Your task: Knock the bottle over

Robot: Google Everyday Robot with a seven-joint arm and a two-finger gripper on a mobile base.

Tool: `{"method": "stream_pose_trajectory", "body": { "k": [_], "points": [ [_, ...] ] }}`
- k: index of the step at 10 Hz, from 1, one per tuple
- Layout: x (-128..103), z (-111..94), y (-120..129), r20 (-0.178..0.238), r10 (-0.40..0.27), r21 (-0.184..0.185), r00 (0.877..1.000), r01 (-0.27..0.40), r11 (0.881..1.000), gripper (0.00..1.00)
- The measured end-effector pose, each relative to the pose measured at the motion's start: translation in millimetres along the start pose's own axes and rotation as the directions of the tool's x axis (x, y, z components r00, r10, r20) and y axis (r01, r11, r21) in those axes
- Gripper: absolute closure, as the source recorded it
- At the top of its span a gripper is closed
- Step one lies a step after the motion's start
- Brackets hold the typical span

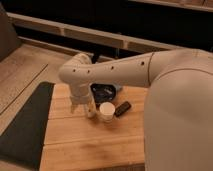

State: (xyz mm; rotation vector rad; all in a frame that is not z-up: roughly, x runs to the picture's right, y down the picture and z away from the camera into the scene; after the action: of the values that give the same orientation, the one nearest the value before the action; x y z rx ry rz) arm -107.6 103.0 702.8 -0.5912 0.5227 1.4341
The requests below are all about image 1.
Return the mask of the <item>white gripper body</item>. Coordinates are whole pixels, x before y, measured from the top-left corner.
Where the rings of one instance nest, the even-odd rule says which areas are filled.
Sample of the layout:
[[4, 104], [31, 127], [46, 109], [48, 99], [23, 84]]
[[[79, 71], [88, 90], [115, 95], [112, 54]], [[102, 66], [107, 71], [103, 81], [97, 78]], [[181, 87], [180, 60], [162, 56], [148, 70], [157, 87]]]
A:
[[71, 103], [75, 106], [89, 104], [92, 100], [92, 96], [87, 94], [86, 96], [74, 96], [70, 95]]

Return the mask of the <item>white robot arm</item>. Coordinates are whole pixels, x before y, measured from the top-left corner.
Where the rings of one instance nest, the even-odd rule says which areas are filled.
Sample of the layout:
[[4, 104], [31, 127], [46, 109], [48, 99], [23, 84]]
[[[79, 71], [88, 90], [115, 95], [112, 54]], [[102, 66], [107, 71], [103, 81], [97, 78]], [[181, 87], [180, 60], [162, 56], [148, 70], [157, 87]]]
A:
[[151, 52], [93, 64], [80, 53], [61, 66], [74, 105], [89, 85], [146, 87], [146, 171], [213, 171], [213, 54], [200, 49]]

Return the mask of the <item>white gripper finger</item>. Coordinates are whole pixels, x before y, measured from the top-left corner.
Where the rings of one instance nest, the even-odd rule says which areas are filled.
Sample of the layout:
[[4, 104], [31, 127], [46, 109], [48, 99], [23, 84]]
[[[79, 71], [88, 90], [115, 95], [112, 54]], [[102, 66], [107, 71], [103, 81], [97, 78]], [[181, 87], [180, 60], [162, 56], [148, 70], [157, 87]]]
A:
[[75, 106], [71, 106], [70, 112], [71, 112], [71, 113], [74, 113], [74, 111], [75, 111]]
[[90, 104], [86, 104], [84, 106], [84, 112], [85, 112], [85, 115], [88, 117], [88, 118], [92, 118], [96, 115], [96, 106], [92, 103]]

